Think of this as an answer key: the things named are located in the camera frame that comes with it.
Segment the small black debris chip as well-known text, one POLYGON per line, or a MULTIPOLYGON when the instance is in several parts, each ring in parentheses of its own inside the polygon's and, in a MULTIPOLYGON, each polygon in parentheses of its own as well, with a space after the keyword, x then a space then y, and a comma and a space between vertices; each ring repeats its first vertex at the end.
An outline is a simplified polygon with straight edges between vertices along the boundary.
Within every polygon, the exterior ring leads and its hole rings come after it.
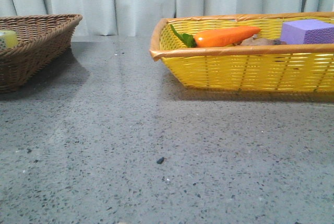
POLYGON ((162 164, 164 162, 164 157, 161 157, 156 161, 157 164, 162 164))

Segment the brown toy meat piece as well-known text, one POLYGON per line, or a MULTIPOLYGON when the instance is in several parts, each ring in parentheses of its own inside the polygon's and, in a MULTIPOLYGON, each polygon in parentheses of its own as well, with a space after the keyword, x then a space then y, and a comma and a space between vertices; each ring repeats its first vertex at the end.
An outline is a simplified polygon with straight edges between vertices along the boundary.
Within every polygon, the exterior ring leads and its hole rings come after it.
POLYGON ((264 46, 264 45, 286 45, 285 41, 267 38, 248 38, 240 43, 240 46, 264 46))

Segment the purple foam cube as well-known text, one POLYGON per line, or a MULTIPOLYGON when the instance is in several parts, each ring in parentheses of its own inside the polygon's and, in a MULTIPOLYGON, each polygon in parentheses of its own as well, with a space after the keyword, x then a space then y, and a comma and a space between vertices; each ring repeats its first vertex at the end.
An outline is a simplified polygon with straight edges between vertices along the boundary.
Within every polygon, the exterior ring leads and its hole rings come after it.
POLYGON ((333 44, 333 24, 317 19, 284 22, 280 40, 287 44, 333 44))

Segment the yellow woven basket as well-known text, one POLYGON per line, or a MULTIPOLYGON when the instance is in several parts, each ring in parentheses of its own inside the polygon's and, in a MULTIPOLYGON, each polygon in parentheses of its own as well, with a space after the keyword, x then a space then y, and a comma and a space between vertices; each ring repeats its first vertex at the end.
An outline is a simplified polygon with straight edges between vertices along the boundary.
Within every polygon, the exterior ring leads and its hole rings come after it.
POLYGON ((333 93, 332 44, 187 48, 177 37, 178 33, 256 26, 262 37, 277 39, 284 22, 301 19, 333 23, 333 13, 163 18, 152 33, 150 54, 188 88, 333 93))

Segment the orange toy carrot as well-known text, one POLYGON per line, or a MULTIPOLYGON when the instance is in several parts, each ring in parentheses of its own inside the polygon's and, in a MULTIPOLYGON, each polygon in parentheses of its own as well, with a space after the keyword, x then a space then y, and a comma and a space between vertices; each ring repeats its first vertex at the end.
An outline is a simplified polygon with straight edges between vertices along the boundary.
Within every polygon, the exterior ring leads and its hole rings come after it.
POLYGON ((221 29, 210 29, 200 31, 195 35, 187 33, 178 33, 173 25, 170 25, 173 33, 188 47, 188 48, 210 48, 224 47, 230 44, 241 42, 253 35, 259 33, 261 29, 255 26, 238 26, 221 29))

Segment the brown wicker basket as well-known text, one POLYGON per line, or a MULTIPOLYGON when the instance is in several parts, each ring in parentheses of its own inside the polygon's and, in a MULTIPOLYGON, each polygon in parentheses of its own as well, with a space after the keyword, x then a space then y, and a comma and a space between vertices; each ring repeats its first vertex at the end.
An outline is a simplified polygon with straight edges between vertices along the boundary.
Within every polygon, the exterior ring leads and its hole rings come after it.
POLYGON ((71 46, 80 14, 1 17, 1 29, 15 31, 18 45, 1 50, 1 93, 18 90, 71 46))

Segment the yellow-green tape roll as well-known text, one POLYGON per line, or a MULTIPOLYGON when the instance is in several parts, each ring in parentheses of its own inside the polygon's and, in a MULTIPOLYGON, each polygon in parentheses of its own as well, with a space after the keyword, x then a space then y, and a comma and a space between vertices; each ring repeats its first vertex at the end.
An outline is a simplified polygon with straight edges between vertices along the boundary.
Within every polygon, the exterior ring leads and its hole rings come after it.
POLYGON ((1 30, 0 31, 0 49, 10 49, 18 45, 18 38, 15 31, 1 30))

